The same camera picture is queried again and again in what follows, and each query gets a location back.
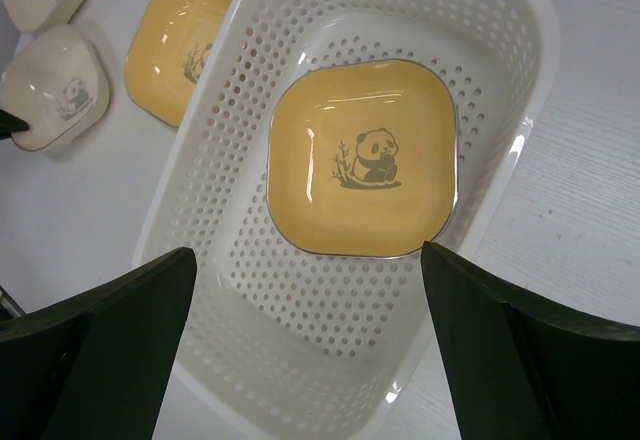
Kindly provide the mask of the yellow panda plate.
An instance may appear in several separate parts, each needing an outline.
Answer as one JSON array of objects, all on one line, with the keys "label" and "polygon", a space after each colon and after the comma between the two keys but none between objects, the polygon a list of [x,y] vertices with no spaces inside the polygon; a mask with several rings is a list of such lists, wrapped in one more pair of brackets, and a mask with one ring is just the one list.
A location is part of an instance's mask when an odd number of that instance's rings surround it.
[{"label": "yellow panda plate", "polygon": [[397,258],[438,238],[459,198],[458,112],[446,83],[392,59],[319,69],[270,121],[266,199],[313,254]]},{"label": "yellow panda plate", "polygon": [[125,62],[131,100],[180,125],[232,0],[150,0]]}]

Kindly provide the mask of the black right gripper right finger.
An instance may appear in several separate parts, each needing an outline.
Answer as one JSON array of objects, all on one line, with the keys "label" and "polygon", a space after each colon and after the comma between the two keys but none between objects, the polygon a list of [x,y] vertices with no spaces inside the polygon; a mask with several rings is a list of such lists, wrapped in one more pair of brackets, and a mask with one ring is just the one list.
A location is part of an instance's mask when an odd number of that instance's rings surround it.
[{"label": "black right gripper right finger", "polygon": [[433,242],[428,307],[464,439],[636,439],[639,329],[507,282]]}]

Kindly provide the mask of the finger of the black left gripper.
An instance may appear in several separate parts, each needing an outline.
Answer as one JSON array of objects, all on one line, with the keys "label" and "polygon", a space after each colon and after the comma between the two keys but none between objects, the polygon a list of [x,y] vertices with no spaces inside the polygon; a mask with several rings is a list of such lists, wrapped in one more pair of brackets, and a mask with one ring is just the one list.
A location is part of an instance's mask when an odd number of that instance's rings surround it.
[{"label": "finger of the black left gripper", "polygon": [[0,140],[7,140],[11,138],[14,133],[28,130],[29,124],[26,121],[5,110],[0,110]]}]

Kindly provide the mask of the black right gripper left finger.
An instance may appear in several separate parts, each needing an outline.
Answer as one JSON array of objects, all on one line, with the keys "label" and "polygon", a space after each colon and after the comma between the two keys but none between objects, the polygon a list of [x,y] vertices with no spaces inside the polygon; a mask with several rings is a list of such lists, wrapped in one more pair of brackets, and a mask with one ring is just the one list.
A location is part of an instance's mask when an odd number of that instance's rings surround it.
[{"label": "black right gripper left finger", "polygon": [[180,247],[2,321],[2,438],[151,438],[195,282],[195,253]]}]

